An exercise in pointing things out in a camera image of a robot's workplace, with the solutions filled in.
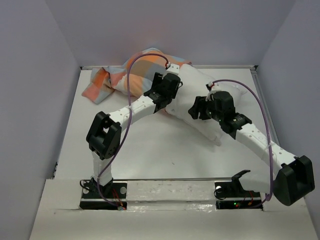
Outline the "white pillow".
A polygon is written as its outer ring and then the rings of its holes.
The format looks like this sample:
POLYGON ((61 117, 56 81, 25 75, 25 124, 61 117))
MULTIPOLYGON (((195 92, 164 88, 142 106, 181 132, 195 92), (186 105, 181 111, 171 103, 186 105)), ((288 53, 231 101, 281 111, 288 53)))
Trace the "white pillow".
POLYGON ((211 86, 215 79, 188 64, 179 68, 178 76, 182 87, 165 111, 198 130, 215 145, 221 145, 223 131, 216 120, 206 115, 206 108, 210 105, 207 86, 211 86))

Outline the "colourful checked pillowcase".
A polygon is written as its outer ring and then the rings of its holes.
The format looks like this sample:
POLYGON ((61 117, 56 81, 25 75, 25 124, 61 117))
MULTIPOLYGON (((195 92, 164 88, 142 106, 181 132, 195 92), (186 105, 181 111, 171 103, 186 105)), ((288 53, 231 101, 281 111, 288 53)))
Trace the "colourful checked pillowcase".
POLYGON ((140 97, 151 88, 156 72, 166 72, 166 62, 182 66, 192 62, 177 56, 164 54, 157 48, 148 48, 131 56, 121 66, 93 68, 90 83, 82 96, 95 104, 100 104, 114 91, 140 97))

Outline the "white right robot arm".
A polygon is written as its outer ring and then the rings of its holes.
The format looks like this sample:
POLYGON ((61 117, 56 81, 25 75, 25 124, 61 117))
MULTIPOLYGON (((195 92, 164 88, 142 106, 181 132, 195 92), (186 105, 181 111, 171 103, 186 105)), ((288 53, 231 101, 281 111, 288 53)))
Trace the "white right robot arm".
POLYGON ((255 174, 246 169, 232 177, 230 190, 235 196, 247 191, 265 194, 265 200, 275 197, 285 206, 291 206, 315 189, 312 161, 281 148, 264 135, 244 114, 238 113, 234 100, 227 91, 215 91, 208 96, 197 96, 188 110, 194 119, 213 119, 222 131, 251 150, 269 166, 268 174, 255 174))

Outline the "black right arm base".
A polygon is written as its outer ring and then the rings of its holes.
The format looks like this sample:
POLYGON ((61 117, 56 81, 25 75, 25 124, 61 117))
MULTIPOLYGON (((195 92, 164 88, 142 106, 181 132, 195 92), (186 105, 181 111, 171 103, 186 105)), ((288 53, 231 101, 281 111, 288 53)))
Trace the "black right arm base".
POLYGON ((231 177, 230 181, 214 183, 215 207, 217 210, 263 210, 263 201, 259 192, 244 190, 240 178, 250 170, 242 170, 231 177))

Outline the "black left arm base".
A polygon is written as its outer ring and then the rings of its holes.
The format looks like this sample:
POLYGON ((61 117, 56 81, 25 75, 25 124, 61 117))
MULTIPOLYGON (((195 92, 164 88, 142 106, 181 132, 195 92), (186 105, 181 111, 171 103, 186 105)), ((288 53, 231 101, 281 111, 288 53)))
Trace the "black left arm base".
POLYGON ((81 187, 80 209, 110 211, 127 209, 128 183, 126 181, 112 180, 106 186, 100 186, 100 190, 94 179, 82 179, 79 185, 81 187))

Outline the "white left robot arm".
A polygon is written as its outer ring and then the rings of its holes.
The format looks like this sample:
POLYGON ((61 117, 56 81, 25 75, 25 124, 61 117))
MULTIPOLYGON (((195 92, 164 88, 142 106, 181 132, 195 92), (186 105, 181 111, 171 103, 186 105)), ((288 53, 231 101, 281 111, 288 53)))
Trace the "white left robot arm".
POLYGON ((127 138, 130 126, 169 105, 183 85, 177 74, 155 73, 151 89, 130 105, 111 113, 97 113, 86 141, 93 156, 93 191, 104 198, 110 194, 113 177, 111 163, 127 138))

